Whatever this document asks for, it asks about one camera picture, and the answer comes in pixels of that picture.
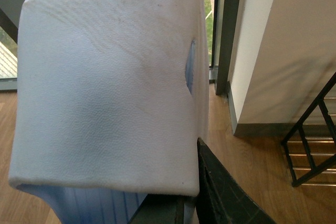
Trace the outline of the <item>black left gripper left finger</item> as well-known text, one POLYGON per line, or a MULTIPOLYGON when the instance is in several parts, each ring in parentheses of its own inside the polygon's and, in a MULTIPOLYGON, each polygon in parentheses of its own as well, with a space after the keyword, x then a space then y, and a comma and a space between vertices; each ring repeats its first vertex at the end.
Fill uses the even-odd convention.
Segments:
POLYGON ((196 198, 148 194, 130 223, 191 223, 196 198))

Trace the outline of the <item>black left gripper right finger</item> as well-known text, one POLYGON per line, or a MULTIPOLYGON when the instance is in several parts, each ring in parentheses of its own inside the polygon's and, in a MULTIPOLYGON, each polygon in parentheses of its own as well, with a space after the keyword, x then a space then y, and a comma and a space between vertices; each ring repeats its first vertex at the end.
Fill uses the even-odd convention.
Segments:
POLYGON ((197 140, 197 150, 199 223, 275 223, 245 193, 201 138, 197 140))

